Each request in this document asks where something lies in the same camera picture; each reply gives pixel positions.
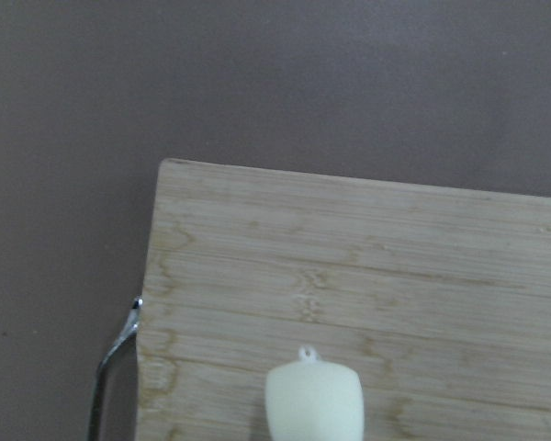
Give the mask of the wooden cutting board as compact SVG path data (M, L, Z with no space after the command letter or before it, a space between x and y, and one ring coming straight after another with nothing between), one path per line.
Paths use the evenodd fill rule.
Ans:
M551 440L551 198L161 162L130 440L265 440L269 369L354 369L368 440Z

